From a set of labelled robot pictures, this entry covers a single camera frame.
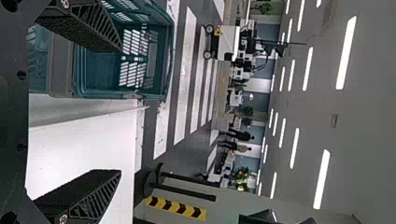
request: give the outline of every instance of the gray floor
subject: gray floor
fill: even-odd
[[[396,200],[394,127],[394,51],[396,47],[396,2],[388,0],[332,1],[332,20],[322,29],[325,6],[305,1],[302,31],[297,33],[300,1],[290,1],[281,33],[288,32],[293,18],[291,41],[307,42],[291,47],[288,57],[277,63],[275,91],[270,109],[286,118],[284,144],[278,148],[277,134],[267,132],[267,163],[262,168],[262,194],[270,195],[277,172],[275,198],[312,206],[323,149],[332,155],[322,209],[355,214],[361,223],[394,223]],[[347,21],[358,15],[350,53],[346,85],[335,89]],[[302,91],[308,47],[314,46],[307,92]],[[296,60],[291,92],[290,62]],[[284,91],[279,92],[281,67],[286,66]],[[336,128],[332,114],[338,114]],[[294,169],[289,168],[295,128],[301,129]]]
[[[159,1],[160,4],[166,6],[166,1]],[[198,49],[199,42],[194,44],[192,64],[191,64],[191,82],[190,91],[189,91],[189,101],[187,106],[187,120],[186,120],[186,129],[185,129],[185,138],[174,145],[175,138],[175,129],[176,129],[176,119],[177,119],[177,104],[178,104],[178,91],[180,85],[180,73],[182,67],[182,53],[183,53],[183,39],[185,34],[185,26],[186,26],[186,14],[187,7],[189,7],[192,13],[197,18],[196,27],[191,28],[193,31],[195,30],[195,39],[200,38],[201,27],[205,24],[220,24],[219,13],[216,10],[215,3],[213,0],[205,0],[205,1],[180,1],[179,8],[179,20],[178,20],[178,30],[177,30],[177,45],[176,45],[176,58],[175,58],[175,70],[173,75],[173,83],[172,83],[172,92],[170,99],[170,116],[169,116],[169,126],[168,126],[168,135],[167,135],[167,145],[166,152],[163,153],[156,160],[153,159],[154,155],[154,146],[155,146],[155,134],[158,130],[156,130],[156,119],[157,119],[157,108],[159,103],[157,102],[147,102],[146,105],[149,105],[150,108],[146,110],[145,114],[145,129],[144,129],[144,139],[143,139],[143,150],[142,150],[142,168],[139,172],[135,174],[134,179],[134,205],[138,205],[143,200],[143,186],[144,182],[149,174],[149,172],[153,171],[155,167],[160,162],[165,163],[165,170],[174,171],[174,173],[180,175],[193,175],[196,172],[205,172],[207,157],[213,149],[213,146],[210,146],[210,122],[207,122],[204,126],[198,125],[198,130],[192,134],[190,134],[191,129],[191,113],[192,113],[192,102],[193,102],[193,94],[194,94],[194,86],[195,86],[195,77],[197,75],[197,60],[198,57]],[[205,61],[204,71],[206,71],[208,65],[208,61]],[[207,73],[203,72],[203,80],[205,80],[206,76],[212,76],[216,74],[213,69]],[[209,79],[210,85],[212,86],[213,76]],[[204,101],[204,85],[201,92],[201,103]],[[198,118],[201,120],[203,111],[200,110]]]

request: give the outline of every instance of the black metal frame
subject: black metal frame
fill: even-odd
[[[2,223],[4,221],[50,224],[28,197],[25,188],[29,118],[26,35],[28,27],[34,24],[49,3],[50,0],[0,1],[0,222]]]

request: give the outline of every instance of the white floor marking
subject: white floor marking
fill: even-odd
[[[216,97],[216,84],[218,81],[218,64],[219,61],[215,60],[215,65],[213,66],[213,80],[212,80],[212,90],[210,93],[210,102],[209,102],[209,114],[207,115],[207,120],[212,120],[213,115],[213,104],[215,103]]]
[[[218,153],[218,146],[215,146],[215,148],[213,148],[213,151],[207,157],[207,165],[206,165],[207,172],[209,171],[210,165],[215,160],[217,153]]]
[[[210,146],[215,142],[216,138],[219,136],[219,130],[212,130],[210,133]]]
[[[186,135],[187,106],[189,104],[189,92],[191,81],[192,54],[194,52],[195,30],[197,18],[187,7],[186,28],[184,31],[183,53],[180,69],[180,83],[178,86],[177,119],[175,128],[176,145],[184,139]]]
[[[122,178],[101,224],[131,223],[135,132],[136,111],[29,129],[29,197],[36,199],[92,169],[118,169]]]
[[[213,64],[212,59],[207,61],[206,79],[205,79],[205,93],[204,93],[204,102],[202,105],[201,126],[204,126],[206,124],[207,101],[209,98],[210,78],[212,77],[212,64]]]
[[[145,110],[137,111],[136,118],[136,153],[134,154],[134,172],[142,168],[143,136],[145,131]]]
[[[221,20],[224,20],[224,0],[214,0]]]
[[[199,109],[201,102],[202,80],[204,76],[204,65],[205,65],[205,59],[202,56],[204,55],[204,50],[205,50],[205,29],[204,27],[201,27],[201,38],[199,42],[198,63],[197,63],[197,73],[195,78],[194,101],[192,104],[190,133],[193,133],[198,129],[198,116],[199,116]]]
[[[166,12],[171,15],[175,23],[175,34],[174,43],[177,40],[177,24],[178,24],[178,12],[179,12],[180,0],[168,0],[168,6]],[[157,123],[155,128],[155,145],[154,145],[154,156],[156,160],[163,153],[166,152],[166,144],[168,138],[168,125],[169,125],[169,111],[171,103],[171,92],[172,92],[172,80],[170,81],[168,95],[166,96],[166,102],[161,103],[158,107]]]

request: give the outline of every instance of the metal bar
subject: metal bar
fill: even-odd
[[[165,173],[165,172],[161,172],[161,175],[165,176],[165,177],[173,178],[173,179],[178,179],[178,180],[182,180],[182,181],[186,181],[186,182],[190,182],[190,183],[194,183],[194,184],[205,185],[205,186],[209,186],[209,187],[213,187],[213,188],[219,189],[219,184],[213,183],[213,182],[209,182],[209,181],[204,181],[204,180],[199,180],[199,179],[195,179],[195,178],[190,178],[190,177],[186,177],[186,176],[183,176],[183,175],[169,174],[169,173]]]
[[[187,189],[178,189],[175,187],[161,185],[161,184],[157,184],[157,183],[150,183],[149,186],[152,188],[155,188],[155,189],[162,189],[162,190],[166,190],[166,191],[170,191],[170,192],[174,192],[174,193],[184,194],[187,196],[207,200],[210,202],[216,201],[216,195],[204,194],[204,193],[195,192],[195,191],[191,191],[191,190],[187,190]]]

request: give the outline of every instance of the wheel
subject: wheel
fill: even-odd
[[[206,60],[209,60],[209,59],[211,59],[212,58],[212,53],[210,52],[210,51],[205,51],[204,52],[204,58],[206,59]]]
[[[215,27],[213,25],[207,25],[205,27],[205,31],[206,31],[207,34],[210,35],[210,34],[212,34],[215,31]]]

